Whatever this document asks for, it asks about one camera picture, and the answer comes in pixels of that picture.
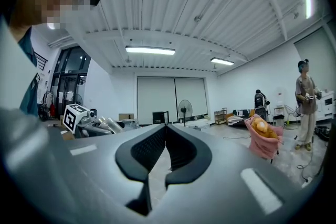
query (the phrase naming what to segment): cardboard box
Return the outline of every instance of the cardboard box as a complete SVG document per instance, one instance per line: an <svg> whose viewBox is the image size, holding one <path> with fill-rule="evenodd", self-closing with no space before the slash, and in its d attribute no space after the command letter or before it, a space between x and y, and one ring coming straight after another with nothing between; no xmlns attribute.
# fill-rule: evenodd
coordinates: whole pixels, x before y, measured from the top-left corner
<svg viewBox="0 0 336 224"><path fill-rule="evenodd" d="M63 125L63 118L64 118L64 115L61 115L59 118L60 118L60 120L61 120L61 126L65 127L65 126Z"/></svg>
<svg viewBox="0 0 336 224"><path fill-rule="evenodd" d="M70 131L63 133L62 136L63 140L75 140L74 135Z"/></svg>

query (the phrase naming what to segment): white rectangular slot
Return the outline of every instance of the white rectangular slot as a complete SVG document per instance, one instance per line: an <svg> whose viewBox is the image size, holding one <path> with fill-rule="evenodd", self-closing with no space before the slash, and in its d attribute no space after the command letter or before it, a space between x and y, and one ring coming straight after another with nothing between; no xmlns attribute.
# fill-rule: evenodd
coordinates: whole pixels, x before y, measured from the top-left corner
<svg viewBox="0 0 336 224"><path fill-rule="evenodd" d="M244 169L240 176L266 215L276 211L282 206L280 199L269 189L252 168Z"/></svg>
<svg viewBox="0 0 336 224"><path fill-rule="evenodd" d="M97 146L93 144L93 145L89 145L89 146L85 146L85 147L81 147L81 148L76 148L75 150L70 150L70 152L73 156L76 156L76 155L79 155L79 154L94 151L96 149L97 149Z"/></svg>

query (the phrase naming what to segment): person in beige outfit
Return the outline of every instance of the person in beige outfit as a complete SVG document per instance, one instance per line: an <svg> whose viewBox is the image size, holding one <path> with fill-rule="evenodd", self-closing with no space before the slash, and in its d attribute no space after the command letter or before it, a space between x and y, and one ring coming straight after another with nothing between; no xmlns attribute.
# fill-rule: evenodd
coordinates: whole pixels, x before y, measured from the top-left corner
<svg viewBox="0 0 336 224"><path fill-rule="evenodd" d="M320 95L316 88L313 79L307 75L309 71L308 60L299 61L298 68L301 75L296 80L295 95L299 103L299 110L301 114L301 130L299 134L299 142L295 149L300 149L302 146L306 150L311 151L311 140L316 125L316 98Z"/></svg>

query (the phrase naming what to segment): corrugated metal ceiling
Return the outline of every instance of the corrugated metal ceiling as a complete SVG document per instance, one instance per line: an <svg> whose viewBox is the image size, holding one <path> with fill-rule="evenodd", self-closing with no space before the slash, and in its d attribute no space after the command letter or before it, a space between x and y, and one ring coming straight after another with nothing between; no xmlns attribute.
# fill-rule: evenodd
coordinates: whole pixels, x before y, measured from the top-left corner
<svg viewBox="0 0 336 224"><path fill-rule="evenodd" d="M314 0L314 4L315 13L322 15L320 1ZM239 65L263 47L283 42L284 30L286 35L292 34L306 25L304 7L305 0L102 0L76 28L89 54L92 49L104 54L93 59L99 62L104 58L113 67L223 72L225 66L214 67L211 58L231 59ZM126 30L134 38L128 38ZM91 35L87 33L94 32L104 34L94 35L94 42L86 39ZM164 36L158 40L158 33L172 33L171 44ZM126 45L174 48L176 53L132 55L126 53Z"/></svg>

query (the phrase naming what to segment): white cabinet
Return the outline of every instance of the white cabinet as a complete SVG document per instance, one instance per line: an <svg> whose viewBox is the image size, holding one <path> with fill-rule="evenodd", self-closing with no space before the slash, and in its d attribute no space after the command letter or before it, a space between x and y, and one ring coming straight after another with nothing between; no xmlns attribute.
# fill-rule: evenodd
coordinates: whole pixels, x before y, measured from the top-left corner
<svg viewBox="0 0 336 224"><path fill-rule="evenodd" d="M317 100L317 120L332 119L334 115L334 92L322 92L321 100Z"/></svg>

